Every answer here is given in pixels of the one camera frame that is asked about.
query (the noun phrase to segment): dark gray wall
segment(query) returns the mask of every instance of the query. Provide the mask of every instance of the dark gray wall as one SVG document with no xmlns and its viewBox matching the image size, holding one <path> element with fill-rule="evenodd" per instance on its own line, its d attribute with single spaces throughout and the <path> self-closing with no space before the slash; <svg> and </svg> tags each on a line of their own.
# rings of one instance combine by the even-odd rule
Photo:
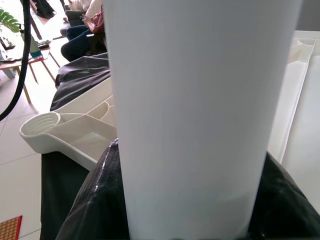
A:
<svg viewBox="0 0 320 240">
<path fill-rule="evenodd" d="M 320 31 L 320 0 L 304 0 L 296 30 Z"/>
</svg>

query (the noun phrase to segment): denim jeans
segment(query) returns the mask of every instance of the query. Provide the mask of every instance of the denim jeans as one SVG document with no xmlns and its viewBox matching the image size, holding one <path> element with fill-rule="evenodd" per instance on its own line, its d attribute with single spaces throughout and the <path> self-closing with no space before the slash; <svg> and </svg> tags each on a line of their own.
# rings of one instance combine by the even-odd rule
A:
<svg viewBox="0 0 320 240">
<path fill-rule="evenodd" d="M 90 49 L 88 34 L 92 34 L 85 25 L 70 27 L 66 32 L 69 42 L 61 47 L 62 55 L 70 62 L 85 55 Z"/>
</svg>

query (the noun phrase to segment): white tube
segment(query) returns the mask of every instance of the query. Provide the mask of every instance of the white tube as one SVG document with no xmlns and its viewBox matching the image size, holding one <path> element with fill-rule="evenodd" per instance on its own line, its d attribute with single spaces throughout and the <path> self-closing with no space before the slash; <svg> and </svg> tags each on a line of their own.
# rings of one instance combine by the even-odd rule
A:
<svg viewBox="0 0 320 240">
<path fill-rule="evenodd" d="M 132 239 L 246 233 L 300 5 L 105 0 Z"/>
</svg>

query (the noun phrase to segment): black hose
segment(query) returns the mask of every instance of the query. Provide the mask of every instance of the black hose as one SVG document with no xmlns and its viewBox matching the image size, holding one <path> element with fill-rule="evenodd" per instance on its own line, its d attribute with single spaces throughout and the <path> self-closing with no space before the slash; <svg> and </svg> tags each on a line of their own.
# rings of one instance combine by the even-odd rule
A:
<svg viewBox="0 0 320 240">
<path fill-rule="evenodd" d="M 3 120 L 9 113 L 14 109 L 16 106 L 22 90 L 24 88 L 27 68 L 28 68 L 28 61 L 29 61 L 29 52 L 30 52 L 30 44 L 31 44 L 31 27 L 30 27 L 30 0 L 23 0 L 23 20 L 24 20 L 24 48 L 23 48 L 23 55 L 21 61 L 21 71 L 18 80 L 18 84 L 16 86 L 15 93 L 11 102 L 9 103 L 8 107 L 0 114 L 0 121 Z"/>
</svg>

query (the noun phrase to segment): woven mat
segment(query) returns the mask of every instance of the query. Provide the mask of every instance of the woven mat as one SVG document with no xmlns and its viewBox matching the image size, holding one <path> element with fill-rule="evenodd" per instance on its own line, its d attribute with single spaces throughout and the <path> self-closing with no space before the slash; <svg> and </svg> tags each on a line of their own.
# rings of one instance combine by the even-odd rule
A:
<svg viewBox="0 0 320 240">
<path fill-rule="evenodd" d="M 18 240 L 22 216 L 0 223 L 0 240 Z"/>
</svg>

